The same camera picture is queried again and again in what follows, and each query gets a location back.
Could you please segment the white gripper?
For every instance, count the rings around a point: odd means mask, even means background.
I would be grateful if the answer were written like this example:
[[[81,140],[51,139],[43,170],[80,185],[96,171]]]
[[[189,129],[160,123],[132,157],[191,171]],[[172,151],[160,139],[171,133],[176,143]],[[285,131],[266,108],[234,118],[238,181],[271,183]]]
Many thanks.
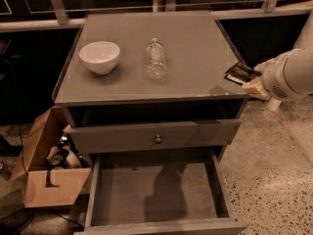
[[[261,77],[242,85],[250,96],[279,101],[304,98],[307,95],[307,51],[292,49],[274,59],[262,62],[254,67],[262,73]]]

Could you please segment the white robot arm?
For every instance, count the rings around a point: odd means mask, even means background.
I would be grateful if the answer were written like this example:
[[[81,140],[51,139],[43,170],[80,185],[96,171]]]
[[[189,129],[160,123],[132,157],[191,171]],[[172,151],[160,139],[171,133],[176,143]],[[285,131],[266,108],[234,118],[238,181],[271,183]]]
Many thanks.
[[[261,76],[242,85],[258,99],[292,101],[313,93],[313,48],[295,48],[255,67]]]

